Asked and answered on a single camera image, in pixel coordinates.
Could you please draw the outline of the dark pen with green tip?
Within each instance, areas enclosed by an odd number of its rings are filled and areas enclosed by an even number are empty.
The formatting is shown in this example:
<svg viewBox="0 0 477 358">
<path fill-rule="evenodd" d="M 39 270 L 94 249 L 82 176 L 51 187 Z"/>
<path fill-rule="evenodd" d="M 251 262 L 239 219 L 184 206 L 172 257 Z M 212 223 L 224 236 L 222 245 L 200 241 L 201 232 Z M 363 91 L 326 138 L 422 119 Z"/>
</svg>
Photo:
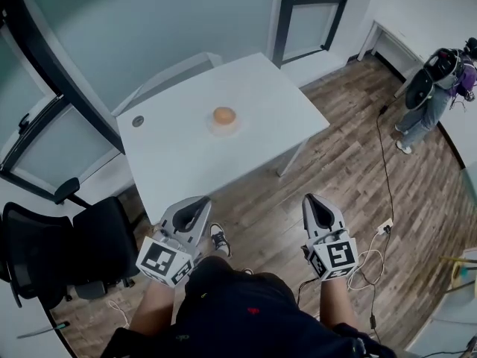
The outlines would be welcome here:
<svg viewBox="0 0 477 358">
<path fill-rule="evenodd" d="M 44 333 L 48 333 L 48 332 L 51 332 L 51 331 L 62 330 L 62 329 L 67 328 L 69 325 L 70 325 L 70 323 L 68 321 L 65 321 L 65 322 L 57 324 L 56 326 L 53 326 L 53 327 L 47 327 L 47 328 L 43 328 L 41 330 L 36 330 L 34 332 L 19 335 L 16 338 L 17 339 L 26 339 L 26 338 L 30 338 L 30 337 L 33 337 L 33 336 L 38 336 L 38 335 L 41 335 L 41 334 L 44 334 Z"/>
</svg>

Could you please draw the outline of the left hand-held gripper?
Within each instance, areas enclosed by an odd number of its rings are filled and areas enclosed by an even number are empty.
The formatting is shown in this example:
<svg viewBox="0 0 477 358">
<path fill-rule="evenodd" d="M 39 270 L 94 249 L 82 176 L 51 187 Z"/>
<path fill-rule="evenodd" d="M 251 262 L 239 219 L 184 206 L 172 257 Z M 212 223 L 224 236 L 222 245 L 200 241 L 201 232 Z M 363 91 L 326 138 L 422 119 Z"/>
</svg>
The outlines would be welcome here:
<svg viewBox="0 0 477 358">
<path fill-rule="evenodd" d="M 146 236 L 136 267 L 149 277 L 170 288 L 176 287 L 195 267 L 200 252 L 198 243 L 212 209 L 208 196 L 195 196 L 172 204 L 162 217 L 162 227 Z"/>
</svg>

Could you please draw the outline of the black office chair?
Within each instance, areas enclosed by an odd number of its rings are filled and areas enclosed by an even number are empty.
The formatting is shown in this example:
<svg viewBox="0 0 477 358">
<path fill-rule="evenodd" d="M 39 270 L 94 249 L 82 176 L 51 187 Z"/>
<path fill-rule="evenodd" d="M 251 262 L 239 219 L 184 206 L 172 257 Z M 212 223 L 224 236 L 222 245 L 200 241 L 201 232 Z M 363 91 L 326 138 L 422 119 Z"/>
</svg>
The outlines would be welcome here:
<svg viewBox="0 0 477 358">
<path fill-rule="evenodd" d="M 54 194 L 54 203 L 71 201 L 83 208 L 73 218 L 45 216 L 18 204 L 5 204 L 0 216 L 0 280 L 14 299 L 38 298 L 48 310 L 71 301 L 104 297 L 110 287 L 134 285 L 138 248 L 130 222 L 117 197 L 88 204 L 72 178 Z"/>
</svg>

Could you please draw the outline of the black window frame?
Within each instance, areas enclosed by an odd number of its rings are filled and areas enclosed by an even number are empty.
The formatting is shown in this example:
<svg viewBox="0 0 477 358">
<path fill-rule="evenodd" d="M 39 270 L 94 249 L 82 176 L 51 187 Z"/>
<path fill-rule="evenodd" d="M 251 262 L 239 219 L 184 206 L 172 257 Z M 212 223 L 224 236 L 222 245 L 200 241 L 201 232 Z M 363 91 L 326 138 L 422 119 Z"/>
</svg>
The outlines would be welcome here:
<svg viewBox="0 0 477 358">
<path fill-rule="evenodd" d="M 38 3 L 0 0 L 0 174 L 86 180 L 122 152 L 113 115 L 83 85 Z"/>
<path fill-rule="evenodd" d="M 280 0 L 272 62 L 281 67 L 328 51 L 348 0 Z"/>
</svg>

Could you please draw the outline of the white table leg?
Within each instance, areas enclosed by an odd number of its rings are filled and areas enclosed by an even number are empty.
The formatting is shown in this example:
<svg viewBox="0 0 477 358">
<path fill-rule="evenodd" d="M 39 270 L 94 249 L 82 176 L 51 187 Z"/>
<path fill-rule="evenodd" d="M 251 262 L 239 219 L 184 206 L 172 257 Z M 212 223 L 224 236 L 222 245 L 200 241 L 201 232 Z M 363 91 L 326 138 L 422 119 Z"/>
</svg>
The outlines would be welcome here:
<svg viewBox="0 0 477 358">
<path fill-rule="evenodd" d="M 287 173 L 287 171 L 291 168 L 301 151 L 305 148 L 307 142 L 308 139 L 305 139 L 300 144 L 294 146 L 292 149 L 284 153 L 283 159 L 277 169 L 277 175 L 279 177 L 282 177 Z"/>
</svg>

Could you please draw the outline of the person's black shirt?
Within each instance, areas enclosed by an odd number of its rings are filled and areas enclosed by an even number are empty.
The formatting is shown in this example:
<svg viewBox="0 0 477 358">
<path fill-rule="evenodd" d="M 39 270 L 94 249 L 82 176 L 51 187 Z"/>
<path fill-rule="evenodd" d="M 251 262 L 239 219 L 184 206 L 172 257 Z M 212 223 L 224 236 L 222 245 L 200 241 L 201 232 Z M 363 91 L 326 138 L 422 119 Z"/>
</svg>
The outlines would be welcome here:
<svg viewBox="0 0 477 358">
<path fill-rule="evenodd" d="M 173 325 L 119 328 L 101 358 L 397 358 L 344 321 L 299 309 L 274 274 L 236 271 L 207 257 L 192 272 Z"/>
</svg>

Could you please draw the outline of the yellow cleaning tool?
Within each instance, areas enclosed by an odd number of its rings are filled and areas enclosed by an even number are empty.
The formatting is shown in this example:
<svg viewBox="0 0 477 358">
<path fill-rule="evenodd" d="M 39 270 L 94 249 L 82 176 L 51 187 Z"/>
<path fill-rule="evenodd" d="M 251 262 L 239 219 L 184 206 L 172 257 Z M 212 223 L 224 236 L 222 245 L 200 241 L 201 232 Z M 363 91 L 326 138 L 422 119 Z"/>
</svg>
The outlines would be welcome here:
<svg viewBox="0 0 477 358">
<path fill-rule="evenodd" d="M 467 272 L 477 270 L 477 259 L 440 256 L 440 260 L 453 263 L 451 274 L 451 287 L 453 289 L 461 283 L 461 278 L 466 277 Z"/>
</svg>

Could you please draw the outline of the person's right forearm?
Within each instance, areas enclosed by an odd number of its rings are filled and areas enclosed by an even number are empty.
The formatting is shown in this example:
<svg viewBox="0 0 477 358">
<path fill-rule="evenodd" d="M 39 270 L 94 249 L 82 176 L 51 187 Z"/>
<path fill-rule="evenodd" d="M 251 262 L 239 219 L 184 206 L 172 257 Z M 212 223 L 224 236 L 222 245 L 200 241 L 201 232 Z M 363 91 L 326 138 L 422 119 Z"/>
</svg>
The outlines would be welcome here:
<svg viewBox="0 0 477 358">
<path fill-rule="evenodd" d="M 358 319 L 353 311 L 345 277 L 321 282 L 320 322 L 330 329 L 339 324 L 358 329 Z"/>
</svg>

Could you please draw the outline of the person's left forearm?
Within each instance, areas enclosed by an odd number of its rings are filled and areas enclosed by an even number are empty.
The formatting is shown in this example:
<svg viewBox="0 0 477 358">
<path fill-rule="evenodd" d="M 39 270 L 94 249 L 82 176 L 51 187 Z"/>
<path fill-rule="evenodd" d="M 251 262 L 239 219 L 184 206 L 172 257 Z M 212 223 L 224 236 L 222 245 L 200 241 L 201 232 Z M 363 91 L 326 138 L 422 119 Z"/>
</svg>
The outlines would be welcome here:
<svg viewBox="0 0 477 358">
<path fill-rule="evenodd" d="M 174 289 L 151 281 L 134 313 L 129 330 L 144 336 L 155 336 L 171 326 Z"/>
</svg>

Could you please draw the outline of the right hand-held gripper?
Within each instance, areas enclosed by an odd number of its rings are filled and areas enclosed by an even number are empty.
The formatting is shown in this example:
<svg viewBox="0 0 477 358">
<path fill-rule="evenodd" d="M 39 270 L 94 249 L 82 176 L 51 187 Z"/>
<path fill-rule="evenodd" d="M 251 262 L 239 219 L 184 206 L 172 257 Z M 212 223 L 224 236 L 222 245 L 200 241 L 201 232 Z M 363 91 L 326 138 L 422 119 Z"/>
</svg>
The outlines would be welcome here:
<svg viewBox="0 0 477 358">
<path fill-rule="evenodd" d="M 358 267 L 358 252 L 356 239 L 344 228 L 342 212 L 319 195 L 305 195 L 302 211 L 304 228 L 308 237 L 313 237 L 302 249 L 315 277 L 319 281 L 346 277 Z M 316 226 L 333 232 L 317 236 Z"/>
</svg>

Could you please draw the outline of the orange fruit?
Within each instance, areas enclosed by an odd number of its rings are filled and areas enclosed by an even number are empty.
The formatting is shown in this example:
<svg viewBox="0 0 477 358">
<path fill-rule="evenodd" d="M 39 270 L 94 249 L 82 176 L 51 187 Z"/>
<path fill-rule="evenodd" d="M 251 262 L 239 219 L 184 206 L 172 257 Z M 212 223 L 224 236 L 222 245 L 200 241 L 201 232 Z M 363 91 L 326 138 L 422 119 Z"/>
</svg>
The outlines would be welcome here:
<svg viewBox="0 0 477 358">
<path fill-rule="evenodd" d="M 212 117 L 218 125 L 231 125 L 236 120 L 236 112 L 230 107 L 217 107 Z"/>
</svg>

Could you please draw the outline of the person's left white shoe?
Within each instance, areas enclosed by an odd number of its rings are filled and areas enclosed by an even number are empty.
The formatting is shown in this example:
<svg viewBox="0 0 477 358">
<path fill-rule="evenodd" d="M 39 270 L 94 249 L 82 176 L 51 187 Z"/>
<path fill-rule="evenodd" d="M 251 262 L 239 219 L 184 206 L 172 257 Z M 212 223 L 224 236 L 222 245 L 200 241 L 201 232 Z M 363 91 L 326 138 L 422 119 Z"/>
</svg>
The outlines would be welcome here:
<svg viewBox="0 0 477 358">
<path fill-rule="evenodd" d="M 209 231 L 214 252 L 217 252 L 222 257 L 230 258 L 232 249 L 222 226 L 218 223 L 212 223 L 209 227 Z"/>
</svg>

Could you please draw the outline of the white corner desk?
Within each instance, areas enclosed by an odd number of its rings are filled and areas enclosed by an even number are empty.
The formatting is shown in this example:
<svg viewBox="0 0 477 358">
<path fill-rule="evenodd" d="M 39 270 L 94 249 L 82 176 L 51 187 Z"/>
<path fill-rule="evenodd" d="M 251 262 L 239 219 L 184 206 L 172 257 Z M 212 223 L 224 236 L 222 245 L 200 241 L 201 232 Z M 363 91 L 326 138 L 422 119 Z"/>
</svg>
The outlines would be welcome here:
<svg viewBox="0 0 477 358">
<path fill-rule="evenodd" d="M 360 52 L 357 55 L 357 61 L 362 61 L 366 52 L 370 49 L 371 46 L 371 54 L 376 53 L 376 44 L 382 34 L 385 34 L 385 36 L 388 37 L 394 45 L 396 45 L 401 51 L 403 51 L 415 62 L 415 66 L 410 69 L 408 74 L 405 76 L 405 80 L 403 81 L 402 86 L 400 87 L 401 90 L 404 90 L 411 83 L 411 79 L 420 70 L 420 68 L 425 62 L 425 59 L 423 55 L 419 54 L 415 49 L 413 49 L 412 46 L 408 44 L 405 35 L 402 34 L 399 30 L 394 29 L 389 25 L 386 25 L 381 19 L 373 19 L 373 23 L 370 27 L 370 30 L 360 48 Z"/>
</svg>

